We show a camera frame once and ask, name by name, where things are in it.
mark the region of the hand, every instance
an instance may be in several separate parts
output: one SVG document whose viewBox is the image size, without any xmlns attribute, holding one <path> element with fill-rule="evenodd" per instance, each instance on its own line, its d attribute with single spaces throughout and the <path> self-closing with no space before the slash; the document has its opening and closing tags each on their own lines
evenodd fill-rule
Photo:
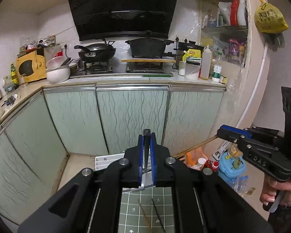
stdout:
<svg viewBox="0 0 291 233">
<path fill-rule="evenodd" d="M 280 183 L 274 180 L 273 178 L 265 175 L 263 189 L 260 196 L 260 201 L 266 206 L 268 205 L 269 202 L 274 202 L 277 190 L 287 191 L 283 199 L 280 201 L 280 205 L 285 206 L 285 207 L 290 207 L 291 206 L 291 179 L 289 179 L 287 182 Z"/>
</svg>

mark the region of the white countertop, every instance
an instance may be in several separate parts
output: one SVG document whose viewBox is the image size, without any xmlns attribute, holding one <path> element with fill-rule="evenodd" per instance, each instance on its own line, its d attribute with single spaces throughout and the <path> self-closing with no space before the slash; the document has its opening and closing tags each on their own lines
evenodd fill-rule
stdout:
<svg viewBox="0 0 291 233">
<path fill-rule="evenodd" d="M 107 82 L 110 83 L 111 81 L 114 81 L 114 83 L 125 83 L 125 81 L 131 81 L 134 83 L 180 83 L 180 84 L 187 84 L 187 85 L 203 85 L 203 86 L 217 86 L 217 87 L 226 87 L 226 85 L 223 85 L 221 83 L 213 82 L 212 80 L 202 80 L 199 79 L 197 81 L 189 80 L 187 78 L 184 78 L 184 76 L 178 75 L 177 72 L 172 72 L 172 77 L 142 77 L 141 75 L 106 75 L 106 76 L 95 76 L 95 77 L 83 77 L 83 78 L 72 78 L 68 79 L 62 83 L 55 84 L 55 85 L 73 85 L 76 83 L 97 83 L 97 82 Z M 4 116 L 6 116 L 8 113 L 16 109 L 19 104 L 24 98 L 35 92 L 36 90 L 39 90 L 41 87 L 45 86 L 51 86 L 47 80 L 41 80 L 37 82 L 31 82 L 28 83 L 26 87 L 19 87 L 14 92 L 5 95 L 3 99 L 0 101 L 0 105 L 4 103 L 5 100 L 8 99 L 11 95 L 17 94 L 18 98 L 15 102 L 15 104 L 11 107 L 4 106 Z"/>
</svg>

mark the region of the white bowl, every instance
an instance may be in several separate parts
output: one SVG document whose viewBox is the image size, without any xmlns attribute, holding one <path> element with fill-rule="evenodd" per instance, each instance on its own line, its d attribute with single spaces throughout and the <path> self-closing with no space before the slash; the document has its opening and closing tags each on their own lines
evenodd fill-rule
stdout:
<svg viewBox="0 0 291 233">
<path fill-rule="evenodd" d="M 49 83 L 56 84 L 69 79 L 70 67 L 65 65 L 58 68 L 46 69 L 46 72 Z"/>
<path fill-rule="evenodd" d="M 46 64 L 45 67 L 47 69 L 53 69 L 53 68 L 57 68 L 60 67 L 61 64 L 67 59 L 67 57 L 64 56 L 59 56 L 59 57 L 55 57 L 50 59 Z"/>
</svg>

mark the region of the microwave oven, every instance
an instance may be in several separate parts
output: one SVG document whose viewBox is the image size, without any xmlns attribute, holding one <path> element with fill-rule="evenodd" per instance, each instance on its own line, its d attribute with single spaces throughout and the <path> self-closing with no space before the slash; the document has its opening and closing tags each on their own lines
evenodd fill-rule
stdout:
<svg viewBox="0 0 291 233">
<path fill-rule="evenodd" d="M 25 74 L 25 82 L 32 82 L 47 77 L 45 71 L 44 48 L 28 53 L 16 60 L 16 74 L 20 78 Z"/>
</svg>

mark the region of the yellow pouch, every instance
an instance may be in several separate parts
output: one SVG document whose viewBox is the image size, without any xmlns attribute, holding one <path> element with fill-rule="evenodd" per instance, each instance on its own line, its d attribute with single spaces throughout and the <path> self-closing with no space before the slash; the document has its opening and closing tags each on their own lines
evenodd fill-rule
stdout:
<svg viewBox="0 0 291 233">
<path fill-rule="evenodd" d="M 201 58 L 202 52 L 200 50 L 196 49 L 189 49 L 188 51 L 185 51 L 182 61 L 186 62 L 188 58 Z"/>
<path fill-rule="evenodd" d="M 260 32 L 264 33 L 282 33 L 289 27 L 278 8 L 260 0 L 261 5 L 255 12 L 255 25 Z"/>
</svg>

